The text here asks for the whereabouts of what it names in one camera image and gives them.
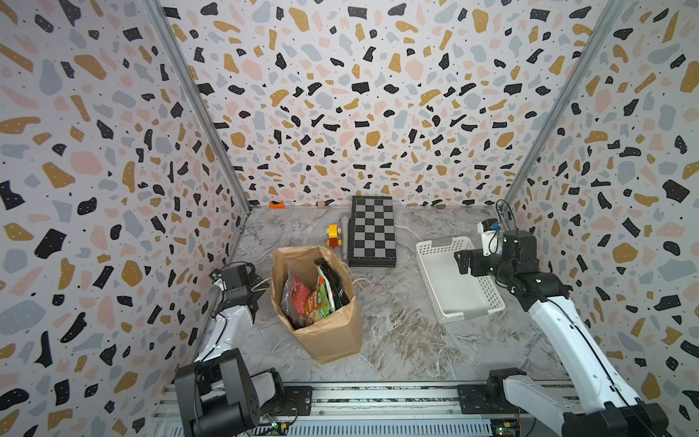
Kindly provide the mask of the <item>clear red condiment packet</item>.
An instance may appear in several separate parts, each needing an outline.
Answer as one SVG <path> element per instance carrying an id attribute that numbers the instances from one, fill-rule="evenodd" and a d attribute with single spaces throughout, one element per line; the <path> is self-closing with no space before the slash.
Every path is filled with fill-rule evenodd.
<path id="1" fill-rule="evenodd" d="M 309 295 L 311 295 L 309 287 L 300 280 L 294 271 L 289 271 L 280 305 L 294 329 L 304 328 L 307 325 L 305 304 Z"/>

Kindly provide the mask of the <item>green soup packet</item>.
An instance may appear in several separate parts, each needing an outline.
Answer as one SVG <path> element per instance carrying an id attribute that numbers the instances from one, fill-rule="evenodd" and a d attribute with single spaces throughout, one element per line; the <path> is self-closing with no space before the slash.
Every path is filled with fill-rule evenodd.
<path id="1" fill-rule="evenodd" d="M 327 283 L 322 280 L 309 297 L 309 316 L 313 322 L 327 318 L 331 314 Z"/>

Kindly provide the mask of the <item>red black white sauce packet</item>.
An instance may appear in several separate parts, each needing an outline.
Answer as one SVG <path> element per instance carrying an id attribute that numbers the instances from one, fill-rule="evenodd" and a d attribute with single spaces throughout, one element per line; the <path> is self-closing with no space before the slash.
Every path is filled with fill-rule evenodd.
<path id="1" fill-rule="evenodd" d="M 329 292 L 329 301 L 331 302 L 331 310 L 336 311 L 348 305 L 351 300 L 344 291 L 340 274 L 335 271 L 326 260 L 316 260 L 316 265 L 328 284 L 327 288 Z"/>

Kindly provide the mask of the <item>large white yellow snack packet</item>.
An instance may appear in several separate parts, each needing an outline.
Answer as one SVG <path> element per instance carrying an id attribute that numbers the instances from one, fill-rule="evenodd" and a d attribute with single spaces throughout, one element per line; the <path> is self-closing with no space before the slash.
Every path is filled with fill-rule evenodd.
<path id="1" fill-rule="evenodd" d="M 329 298 L 328 291 L 328 282 L 320 273 L 316 288 L 311 292 L 304 305 L 307 326 L 331 315 L 331 299 Z"/>

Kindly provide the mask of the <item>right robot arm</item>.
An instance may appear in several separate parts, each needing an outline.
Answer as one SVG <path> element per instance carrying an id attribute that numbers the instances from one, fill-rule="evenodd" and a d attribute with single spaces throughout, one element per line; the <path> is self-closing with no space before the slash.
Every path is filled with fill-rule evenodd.
<path id="1" fill-rule="evenodd" d="M 662 436 L 669 420 L 657 403 L 642 400 L 604 356 L 570 298 L 570 287 L 539 269 L 535 236 L 505 231 L 501 249 L 454 255 L 462 275 L 490 276 L 518 300 L 555 349 L 580 405 L 548 393 L 524 371 L 493 370 L 485 384 L 492 406 L 511 405 L 560 436 Z"/>

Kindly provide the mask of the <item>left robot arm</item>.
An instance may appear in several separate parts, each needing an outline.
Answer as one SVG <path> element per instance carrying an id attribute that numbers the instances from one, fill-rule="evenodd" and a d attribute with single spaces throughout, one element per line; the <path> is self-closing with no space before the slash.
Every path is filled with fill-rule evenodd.
<path id="1" fill-rule="evenodd" d="M 192 364 L 174 378 L 186 436 L 236 436 L 257 428 L 279 402 L 283 385 L 273 369 L 252 375 L 238 345 L 255 322 L 264 293 L 253 264 L 237 261 L 215 269 L 209 278 L 221 301 L 212 312 L 213 328 Z"/>

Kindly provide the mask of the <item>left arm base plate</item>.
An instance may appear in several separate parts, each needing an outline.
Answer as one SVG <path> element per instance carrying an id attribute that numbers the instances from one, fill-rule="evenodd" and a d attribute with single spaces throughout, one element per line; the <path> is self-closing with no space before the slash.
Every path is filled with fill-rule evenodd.
<path id="1" fill-rule="evenodd" d="M 270 400 L 261 406 L 261 415 L 294 418 L 310 416 L 313 388 L 309 385 L 285 385 Z"/>

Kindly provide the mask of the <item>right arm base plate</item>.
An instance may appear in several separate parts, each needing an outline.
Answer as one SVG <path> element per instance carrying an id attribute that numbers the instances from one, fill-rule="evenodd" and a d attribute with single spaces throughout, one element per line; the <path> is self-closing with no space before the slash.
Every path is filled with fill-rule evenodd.
<path id="1" fill-rule="evenodd" d="M 506 401 L 490 401 L 484 384 L 460 384 L 456 386 L 462 414 L 509 414 L 526 411 Z"/>

